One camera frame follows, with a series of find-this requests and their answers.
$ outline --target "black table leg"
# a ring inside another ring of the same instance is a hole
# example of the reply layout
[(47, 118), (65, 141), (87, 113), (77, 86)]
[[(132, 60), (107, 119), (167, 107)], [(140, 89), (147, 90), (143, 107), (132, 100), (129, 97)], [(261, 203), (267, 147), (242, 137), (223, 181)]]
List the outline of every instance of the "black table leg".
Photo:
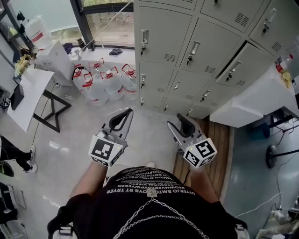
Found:
[[(58, 96), (52, 94), (50, 91), (45, 90), (43, 95), (47, 98), (49, 98), (51, 100), (51, 108), (52, 108), (52, 112), (50, 114), (48, 114), (45, 118), (42, 118), (40, 116), (38, 116), (37, 114), (33, 114), (33, 118), (38, 120), (39, 122), (41, 122), (42, 124), (44, 124), (45, 126), (48, 126), (49, 128), (55, 130), (56, 132), (60, 133), (60, 127), (59, 127), (59, 121), (58, 121), (58, 115), (65, 111), (67, 108), (71, 107), (71, 104), (66, 102), (65, 100), (59, 98)], [(58, 110), (57, 112), (55, 112), (55, 108), (54, 108), (54, 100), (60, 102), (61, 104), (65, 105), (65, 107), (63, 107), (62, 109)], [(49, 122), (47, 122), (47, 119), (49, 119), (50, 117), (54, 116), (55, 117), (55, 125), (50, 124)]]

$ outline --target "transparent plastic jug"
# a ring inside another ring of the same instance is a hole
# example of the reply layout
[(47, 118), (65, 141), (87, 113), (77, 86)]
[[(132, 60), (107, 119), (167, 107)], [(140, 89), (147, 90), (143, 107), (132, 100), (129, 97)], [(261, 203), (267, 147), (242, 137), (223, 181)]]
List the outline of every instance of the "transparent plastic jug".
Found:
[(103, 70), (103, 65), (104, 65), (103, 58), (98, 60), (96, 63), (93, 63), (93, 62), (88, 63), (89, 71), (90, 71), (90, 73), (92, 73), (94, 79), (96, 79), (96, 78), (100, 79), (100, 77), (101, 77), (100, 72), (101, 72), (101, 70)]
[(82, 87), (86, 98), (96, 106), (105, 104), (108, 101), (108, 94), (104, 90), (101, 80), (94, 80), (91, 73), (85, 74), (84, 79), (85, 84)]
[(125, 91), (125, 97), (130, 100), (137, 99), (136, 69), (125, 64), (121, 69), (121, 83)]
[(83, 85), (85, 84), (85, 79), (84, 75), (88, 74), (89, 71), (83, 69), (82, 65), (75, 65), (74, 66), (75, 71), (73, 75), (73, 82), (75, 86), (80, 90), (81, 93), (84, 93), (84, 87)]
[(118, 73), (116, 67), (113, 67), (111, 70), (100, 73), (102, 78), (102, 83), (106, 92), (109, 95), (110, 100), (118, 100), (123, 97), (121, 76)]

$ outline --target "person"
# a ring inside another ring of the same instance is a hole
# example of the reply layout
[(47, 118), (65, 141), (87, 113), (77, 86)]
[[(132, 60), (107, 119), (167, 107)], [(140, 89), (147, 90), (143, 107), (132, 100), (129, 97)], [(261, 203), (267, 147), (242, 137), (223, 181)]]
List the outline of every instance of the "person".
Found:
[(103, 187), (106, 173), (90, 164), (48, 223), (49, 239), (70, 222), (79, 239), (248, 238), (247, 225), (222, 207), (205, 167), (191, 169), (190, 188), (154, 163), (124, 169)]
[(27, 161), (34, 162), (36, 148), (34, 145), (28, 153), (25, 153), (14, 146), (7, 138), (0, 135), (0, 161), (15, 159), (16, 162), (24, 169), (25, 173), (35, 173), (36, 164), (28, 164)]

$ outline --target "window frame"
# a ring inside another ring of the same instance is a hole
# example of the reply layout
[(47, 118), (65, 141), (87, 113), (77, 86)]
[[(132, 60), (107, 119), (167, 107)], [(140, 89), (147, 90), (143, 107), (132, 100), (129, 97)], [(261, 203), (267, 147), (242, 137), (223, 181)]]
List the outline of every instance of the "window frame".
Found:
[[(83, 6), (81, 0), (70, 0), (71, 6), (73, 8), (76, 20), (78, 22), (81, 34), (84, 38), (85, 43), (89, 43), (93, 39), (93, 35), (91, 33), (87, 16), (89, 14), (97, 14), (97, 13), (117, 13), (119, 12), (127, 2), (119, 2), (119, 3), (104, 3), (97, 4), (91, 6)], [(132, 13), (134, 12), (134, 4), (131, 2), (123, 12)], [(125, 49), (135, 49), (133, 44), (130, 43), (121, 43), (121, 42), (103, 42), (102, 44), (97, 44), (92, 41), (87, 48), (94, 50), (94, 47), (101, 47), (102, 45), (107, 47), (114, 48), (125, 48)]]

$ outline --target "glossy floor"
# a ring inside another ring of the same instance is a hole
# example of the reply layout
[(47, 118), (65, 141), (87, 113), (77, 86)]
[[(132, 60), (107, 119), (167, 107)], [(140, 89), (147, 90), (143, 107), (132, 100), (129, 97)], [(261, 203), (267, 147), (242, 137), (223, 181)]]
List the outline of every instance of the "glossy floor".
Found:
[[(299, 195), (299, 154), (281, 156), (273, 169), (266, 165), (265, 156), (270, 144), (276, 145), (281, 139), (282, 132), (272, 129), (271, 136), (267, 140), (252, 140), (246, 127), (235, 129), (235, 144), (233, 151), (232, 170), (228, 184), (228, 190), (224, 200), (224, 208), (233, 216), (255, 209), (260, 204), (267, 202), (278, 193), (276, 183), (278, 182), (282, 192), (282, 207), (289, 209)], [(299, 149), (299, 128), (289, 134), (285, 133), (280, 145), (277, 146), (278, 153), (284, 153)], [(239, 217), (249, 227), (250, 238), (254, 238), (258, 231), (264, 226), (271, 208), (278, 204), (279, 196), (262, 205), (257, 210)]]
[[(129, 147), (117, 161), (127, 166), (143, 166), (155, 162), (157, 167), (172, 172), (176, 144), (167, 128), (170, 120), (178, 123), (174, 116), (136, 108), (125, 99), (107, 102), (101, 108), (86, 102), (74, 87), (54, 87), (53, 93), (72, 104), (59, 115), (61, 133), (39, 124), (32, 119), (28, 132), (22, 131), (7, 115), (0, 119), (0, 132), (23, 151), (29, 151), (34, 140), (38, 170), (26, 174), (16, 162), (9, 164), (14, 170), (13, 178), (0, 174), (0, 181), (24, 191), (27, 210), (21, 210), (29, 238), (47, 238), (47, 223), (55, 217), (58, 208), (65, 205), (69, 195), (91, 160), (87, 155), (91, 136), (103, 125), (105, 116), (126, 106), (134, 108), (132, 125), (127, 136)], [(46, 104), (42, 97), (36, 109), (41, 114)], [(43, 116), (50, 112), (47, 103)]]

